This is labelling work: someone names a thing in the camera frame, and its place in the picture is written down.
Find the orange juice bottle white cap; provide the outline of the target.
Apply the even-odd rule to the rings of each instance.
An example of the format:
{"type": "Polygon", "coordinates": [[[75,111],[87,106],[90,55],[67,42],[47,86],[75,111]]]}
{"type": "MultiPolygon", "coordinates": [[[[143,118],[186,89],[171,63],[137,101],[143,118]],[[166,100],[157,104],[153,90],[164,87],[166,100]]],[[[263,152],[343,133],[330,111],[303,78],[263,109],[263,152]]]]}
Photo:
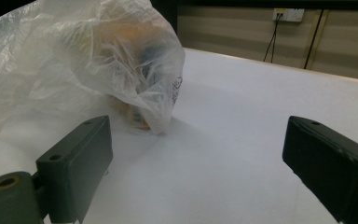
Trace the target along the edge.
{"type": "Polygon", "coordinates": [[[183,81],[185,53],[165,21],[117,20],[100,28],[99,52],[108,93],[131,125],[162,133],[183,81]]]}

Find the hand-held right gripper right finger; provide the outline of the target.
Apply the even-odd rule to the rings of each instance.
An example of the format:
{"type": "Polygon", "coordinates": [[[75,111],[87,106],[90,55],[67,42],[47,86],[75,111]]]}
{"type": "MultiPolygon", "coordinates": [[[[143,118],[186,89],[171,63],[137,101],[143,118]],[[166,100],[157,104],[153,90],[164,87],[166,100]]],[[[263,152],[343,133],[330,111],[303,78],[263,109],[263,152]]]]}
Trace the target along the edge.
{"type": "Polygon", "coordinates": [[[358,143],[318,121],[292,116],[282,160],[336,222],[358,224],[358,143]]]}

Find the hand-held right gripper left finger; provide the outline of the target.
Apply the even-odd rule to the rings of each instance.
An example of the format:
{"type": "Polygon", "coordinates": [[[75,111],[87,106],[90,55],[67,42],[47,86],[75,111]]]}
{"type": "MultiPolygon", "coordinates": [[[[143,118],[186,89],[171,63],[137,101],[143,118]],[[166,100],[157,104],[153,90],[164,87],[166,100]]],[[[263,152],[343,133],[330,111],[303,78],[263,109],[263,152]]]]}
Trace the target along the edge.
{"type": "Polygon", "coordinates": [[[36,161],[53,223],[82,222],[113,159],[110,121],[82,122],[36,161]]]}

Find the white table mat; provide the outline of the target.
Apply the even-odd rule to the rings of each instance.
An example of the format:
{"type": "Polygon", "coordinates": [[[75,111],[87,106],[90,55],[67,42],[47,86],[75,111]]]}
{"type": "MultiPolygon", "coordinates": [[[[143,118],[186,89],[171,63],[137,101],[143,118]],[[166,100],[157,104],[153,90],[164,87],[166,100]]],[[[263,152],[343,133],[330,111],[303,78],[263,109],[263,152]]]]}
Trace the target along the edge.
{"type": "Polygon", "coordinates": [[[0,132],[0,175],[84,120],[111,120],[114,158],[84,224],[337,224],[283,161],[287,123],[311,119],[358,143],[358,79],[190,49],[168,130],[132,133],[86,89],[69,114],[24,105],[0,132]]]}

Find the white wall socket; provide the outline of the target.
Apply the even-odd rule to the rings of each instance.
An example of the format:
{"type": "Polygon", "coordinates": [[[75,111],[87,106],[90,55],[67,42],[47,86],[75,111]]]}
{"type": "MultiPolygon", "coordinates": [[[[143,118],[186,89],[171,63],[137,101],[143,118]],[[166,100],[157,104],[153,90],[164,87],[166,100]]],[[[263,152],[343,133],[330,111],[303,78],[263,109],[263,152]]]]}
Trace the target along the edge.
{"type": "Polygon", "coordinates": [[[302,22],[304,8],[275,8],[272,19],[274,21],[302,22]]]}

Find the clear plastic bag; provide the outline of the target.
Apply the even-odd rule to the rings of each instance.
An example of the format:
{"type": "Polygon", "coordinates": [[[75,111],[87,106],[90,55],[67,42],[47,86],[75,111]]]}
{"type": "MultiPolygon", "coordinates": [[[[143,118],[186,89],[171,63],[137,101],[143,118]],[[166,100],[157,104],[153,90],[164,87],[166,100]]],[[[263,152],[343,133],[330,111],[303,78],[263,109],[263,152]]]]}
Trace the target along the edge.
{"type": "Polygon", "coordinates": [[[150,0],[35,0],[1,16],[0,132],[27,110],[81,120],[104,106],[118,128],[159,134],[131,125],[108,93],[99,36],[117,20],[169,24],[150,0]]]}

